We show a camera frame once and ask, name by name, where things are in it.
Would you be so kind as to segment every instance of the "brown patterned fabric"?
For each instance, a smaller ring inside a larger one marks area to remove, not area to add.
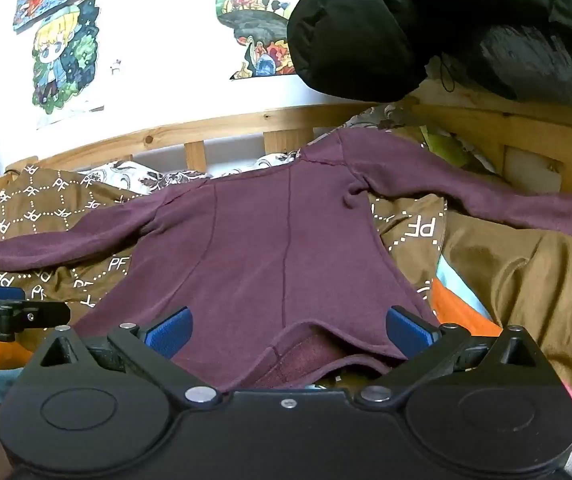
[[[137,196],[78,173],[29,166],[0,195],[0,240],[67,231],[88,211]],[[134,242],[74,267],[0,272],[0,285],[22,288],[29,300],[65,301],[74,323],[127,275],[133,247]],[[34,351],[48,332],[25,330],[17,341]]]
[[[434,194],[388,201],[369,194],[375,228],[405,278],[430,303],[446,226],[446,201]]]

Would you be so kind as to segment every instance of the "black down jacket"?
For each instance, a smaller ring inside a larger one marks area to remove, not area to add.
[[[300,0],[288,22],[295,70],[320,92],[390,102],[495,26],[534,27],[572,44],[572,0]]]

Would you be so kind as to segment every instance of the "metal bolt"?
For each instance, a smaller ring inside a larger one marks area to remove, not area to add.
[[[284,399],[281,401],[281,405],[287,410],[292,410],[297,405],[297,401],[295,399]]]
[[[366,386],[361,391],[361,398],[368,400],[368,402],[385,402],[390,400],[393,392],[391,392],[386,386],[377,386],[376,384],[372,386]]]
[[[210,402],[217,396],[217,391],[209,386],[194,386],[186,390],[185,395],[190,402]]]

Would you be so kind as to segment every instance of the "wooden bed frame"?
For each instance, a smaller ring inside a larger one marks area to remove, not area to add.
[[[0,191],[28,164],[58,170],[85,170],[114,160],[183,144],[190,170],[206,170],[204,140],[263,132],[266,153],[296,150],[313,139],[313,128],[334,127],[373,104],[345,103],[281,108],[168,124],[102,140],[39,160],[20,160],[0,176]],[[506,147],[537,153],[555,161],[561,190],[572,192],[572,108],[521,104],[487,92],[447,92],[426,80],[400,106],[474,143],[501,173]]]

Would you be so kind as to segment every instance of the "clothing pile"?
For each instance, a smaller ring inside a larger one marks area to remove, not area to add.
[[[300,0],[288,46],[301,79],[339,97],[400,100],[446,55],[505,98],[572,105],[572,0]]]
[[[572,395],[572,195],[516,192],[393,105],[249,169],[28,167],[0,195],[0,285],[65,301],[82,336],[187,305],[172,361],[222,391],[358,387],[404,359],[398,304],[474,335],[525,326]],[[0,343],[0,402],[47,333]]]

